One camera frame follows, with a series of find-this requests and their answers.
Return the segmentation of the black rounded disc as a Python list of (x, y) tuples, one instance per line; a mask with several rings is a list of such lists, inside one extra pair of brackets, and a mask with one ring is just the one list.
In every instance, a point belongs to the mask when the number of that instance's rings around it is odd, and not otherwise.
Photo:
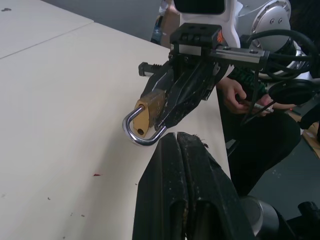
[(320, 78), (312, 80), (292, 79), (271, 86), (269, 96), (279, 104), (302, 105), (320, 92)]

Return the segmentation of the silver smartphone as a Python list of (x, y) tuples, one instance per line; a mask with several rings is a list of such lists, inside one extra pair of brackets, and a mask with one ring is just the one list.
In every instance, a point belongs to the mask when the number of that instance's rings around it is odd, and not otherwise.
[[(265, 106), (263, 106), (263, 105), (260, 105), (260, 104), (258, 104), (258, 103), (255, 103), (253, 108), (254, 108), (254, 109), (257, 109), (257, 110), (262, 110), (264, 107), (265, 107)], [(274, 110), (273, 110), (272, 108), (266, 108), (265, 110), (263, 110), (263, 112), (273, 113)]]

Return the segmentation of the brown cardboard box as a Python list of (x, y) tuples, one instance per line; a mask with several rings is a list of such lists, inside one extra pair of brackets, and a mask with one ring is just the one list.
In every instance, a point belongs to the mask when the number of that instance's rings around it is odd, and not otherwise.
[(173, 0), (161, 0), (150, 41), (170, 49), (170, 35), (179, 25), (180, 14), (176, 10)]

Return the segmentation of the seated person in black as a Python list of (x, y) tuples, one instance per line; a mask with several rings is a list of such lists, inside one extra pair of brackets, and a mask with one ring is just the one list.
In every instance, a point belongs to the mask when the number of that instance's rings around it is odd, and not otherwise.
[(262, 175), (286, 158), (301, 140), (298, 123), (284, 112), (255, 117), (241, 125), (242, 114), (234, 114), (217, 92), (224, 139), (238, 146), (228, 157), (232, 183), (239, 196), (250, 193)]

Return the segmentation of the white robot body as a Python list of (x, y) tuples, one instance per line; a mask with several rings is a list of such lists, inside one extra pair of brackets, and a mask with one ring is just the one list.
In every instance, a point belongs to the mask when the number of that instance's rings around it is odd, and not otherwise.
[(180, 24), (205, 24), (221, 26), (222, 37), (229, 47), (239, 48), (236, 31), (238, 0), (173, 0), (180, 15)]

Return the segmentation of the brass padlock with steel shackle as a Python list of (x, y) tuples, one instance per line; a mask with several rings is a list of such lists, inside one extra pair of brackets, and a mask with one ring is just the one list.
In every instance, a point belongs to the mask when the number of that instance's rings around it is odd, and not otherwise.
[(148, 130), (155, 126), (165, 105), (165, 92), (160, 89), (141, 97), (131, 111), (122, 121), (122, 128), (131, 141), (140, 146), (155, 144), (166, 132), (167, 127), (161, 126), (150, 137), (146, 138)]

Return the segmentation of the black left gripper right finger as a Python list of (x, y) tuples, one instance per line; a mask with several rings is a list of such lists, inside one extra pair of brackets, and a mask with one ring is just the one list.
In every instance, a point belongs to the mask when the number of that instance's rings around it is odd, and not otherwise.
[(177, 134), (188, 192), (187, 240), (256, 240), (231, 179), (196, 135)]

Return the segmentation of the person's left hand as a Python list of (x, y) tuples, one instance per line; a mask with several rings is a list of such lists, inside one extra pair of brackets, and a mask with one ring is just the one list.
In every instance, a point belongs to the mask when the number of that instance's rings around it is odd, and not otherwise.
[[(272, 101), (273, 101), (272, 98), (268, 94), (265, 94), (259, 100), (257, 100), (255, 103), (260, 106), (265, 107), (265, 106), (269, 105)], [(265, 110), (265, 111), (260, 112), (260, 109), (258, 109), (256, 107), (254, 107), (251, 111), (251, 115), (257, 115), (258, 117), (264, 117), (268, 114), (269, 114), (268, 111)]]

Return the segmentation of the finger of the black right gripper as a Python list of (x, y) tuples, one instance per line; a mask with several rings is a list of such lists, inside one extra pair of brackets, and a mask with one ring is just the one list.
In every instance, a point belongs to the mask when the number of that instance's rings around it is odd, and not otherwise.
[(140, 76), (149, 77), (146, 86), (140, 95), (141, 98), (155, 90), (164, 91), (165, 98), (168, 98), (169, 91), (174, 82), (172, 62), (165, 62), (163, 65), (142, 62), (140, 64)]
[(171, 87), (163, 112), (155, 129), (172, 128), (192, 112), (202, 100), (207, 100), (215, 86), (214, 63), (201, 61), (187, 69)]

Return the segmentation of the person's right hand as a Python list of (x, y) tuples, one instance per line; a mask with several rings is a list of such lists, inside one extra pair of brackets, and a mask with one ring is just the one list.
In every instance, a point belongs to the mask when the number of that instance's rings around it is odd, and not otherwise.
[(242, 99), (247, 97), (242, 86), (237, 81), (225, 78), (223, 80), (222, 92), (224, 96), (224, 104), (233, 114), (240, 115), (248, 112), (249, 107), (246, 104), (240, 103), (236, 99), (236, 95), (239, 95)]

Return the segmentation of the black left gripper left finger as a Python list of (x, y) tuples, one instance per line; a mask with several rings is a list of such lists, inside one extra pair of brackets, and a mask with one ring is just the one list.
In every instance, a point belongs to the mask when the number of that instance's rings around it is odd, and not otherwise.
[(188, 191), (176, 135), (162, 137), (137, 188), (132, 240), (185, 240)]

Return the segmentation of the person's green-printed black sleeve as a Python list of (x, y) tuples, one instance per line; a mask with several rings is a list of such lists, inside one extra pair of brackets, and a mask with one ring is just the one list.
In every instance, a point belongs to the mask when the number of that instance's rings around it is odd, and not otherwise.
[(227, 76), (237, 81), (247, 95), (247, 99), (251, 99), (255, 89), (255, 74), (245, 67), (234, 67), (233, 71)]

